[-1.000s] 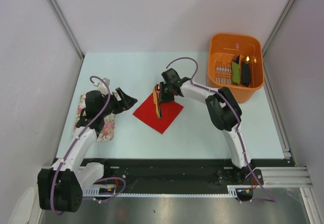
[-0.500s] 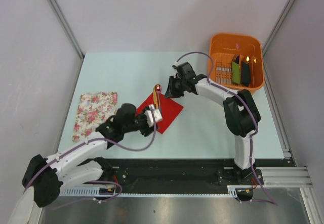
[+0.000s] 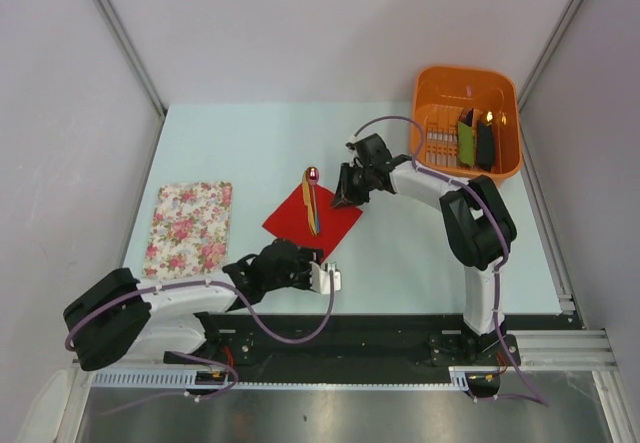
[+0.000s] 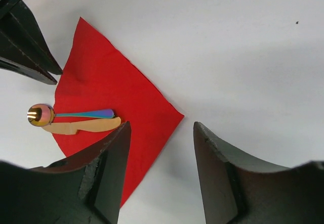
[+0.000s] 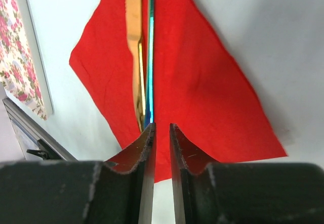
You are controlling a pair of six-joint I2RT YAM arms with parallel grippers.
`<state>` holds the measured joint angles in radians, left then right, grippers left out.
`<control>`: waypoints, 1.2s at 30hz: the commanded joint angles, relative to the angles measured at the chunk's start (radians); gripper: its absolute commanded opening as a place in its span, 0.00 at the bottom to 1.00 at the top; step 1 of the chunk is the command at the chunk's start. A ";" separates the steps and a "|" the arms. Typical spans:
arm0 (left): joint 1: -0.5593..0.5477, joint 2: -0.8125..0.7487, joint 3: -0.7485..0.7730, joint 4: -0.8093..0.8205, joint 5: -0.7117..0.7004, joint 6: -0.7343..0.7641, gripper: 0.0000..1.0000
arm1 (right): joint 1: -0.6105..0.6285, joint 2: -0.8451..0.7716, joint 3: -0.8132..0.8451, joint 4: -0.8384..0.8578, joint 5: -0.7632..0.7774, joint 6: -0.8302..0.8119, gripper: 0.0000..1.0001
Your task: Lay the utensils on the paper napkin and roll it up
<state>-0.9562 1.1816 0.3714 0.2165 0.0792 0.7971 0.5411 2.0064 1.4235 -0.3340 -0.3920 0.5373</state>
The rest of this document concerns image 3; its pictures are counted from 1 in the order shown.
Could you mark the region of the gold knife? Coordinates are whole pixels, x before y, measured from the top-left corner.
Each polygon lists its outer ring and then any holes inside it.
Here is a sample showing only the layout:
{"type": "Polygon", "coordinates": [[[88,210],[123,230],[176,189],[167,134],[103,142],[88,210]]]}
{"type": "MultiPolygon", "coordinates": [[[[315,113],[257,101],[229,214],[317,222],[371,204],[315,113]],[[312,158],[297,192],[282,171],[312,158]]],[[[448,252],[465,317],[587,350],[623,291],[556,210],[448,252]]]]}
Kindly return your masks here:
{"type": "Polygon", "coordinates": [[[319,181],[319,171],[316,167],[308,167],[302,177],[301,188],[303,202],[307,212],[309,230],[313,236],[320,234],[319,210],[316,198],[316,186],[319,181]]]}

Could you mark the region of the rainbow iridescent spoon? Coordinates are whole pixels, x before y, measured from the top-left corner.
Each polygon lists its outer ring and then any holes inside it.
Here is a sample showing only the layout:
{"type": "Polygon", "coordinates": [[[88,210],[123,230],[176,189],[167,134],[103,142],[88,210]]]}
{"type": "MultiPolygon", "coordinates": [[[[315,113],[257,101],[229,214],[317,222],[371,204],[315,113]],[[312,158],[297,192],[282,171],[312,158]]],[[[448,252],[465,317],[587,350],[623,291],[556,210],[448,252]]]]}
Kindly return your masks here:
{"type": "Polygon", "coordinates": [[[316,187],[319,182],[319,171],[316,167],[308,167],[305,171],[305,181],[308,193],[308,208],[312,212],[312,217],[309,220],[311,231],[314,235],[320,233],[320,218],[317,204],[316,187]]]}

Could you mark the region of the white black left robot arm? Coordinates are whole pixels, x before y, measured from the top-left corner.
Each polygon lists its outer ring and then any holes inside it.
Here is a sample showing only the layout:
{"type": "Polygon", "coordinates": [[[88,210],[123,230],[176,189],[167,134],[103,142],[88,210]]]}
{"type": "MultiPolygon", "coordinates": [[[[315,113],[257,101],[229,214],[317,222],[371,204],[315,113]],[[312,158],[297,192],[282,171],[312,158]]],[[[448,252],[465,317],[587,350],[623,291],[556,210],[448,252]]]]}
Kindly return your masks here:
{"type": "Polygon", "coordinates": [[[64,346],[85,371],[168,353],[210,362],[221,350],[212,315],[246,309],[255,316],[268,293],[286,288],[335,298],[341,275],[323,257],[320,249],[276,239],[260,253],[205,275],[139,280],[130,269],[117,268],[64,310],[64,346]]]}

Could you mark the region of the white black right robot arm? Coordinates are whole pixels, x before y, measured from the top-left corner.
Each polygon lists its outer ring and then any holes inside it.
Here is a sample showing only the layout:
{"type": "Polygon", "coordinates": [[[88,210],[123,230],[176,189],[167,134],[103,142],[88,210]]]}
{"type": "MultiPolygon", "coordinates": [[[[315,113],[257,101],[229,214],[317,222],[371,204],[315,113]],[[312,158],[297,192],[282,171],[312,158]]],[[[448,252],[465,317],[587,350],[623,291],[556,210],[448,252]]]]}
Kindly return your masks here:
{"type": "Polygon", "coordinates": [[[457,178],[416,159],[393,156],[376,133],[346,143],[352,158],[340,166],[331,206],[360,207],[374,191],[401,195],[441,212],[449,248],[463,265],[465,309],[461,351],[473,364],[493,357],[504,339],[501,270],[517,237],[502,196],[487,176],[457,178]]]}

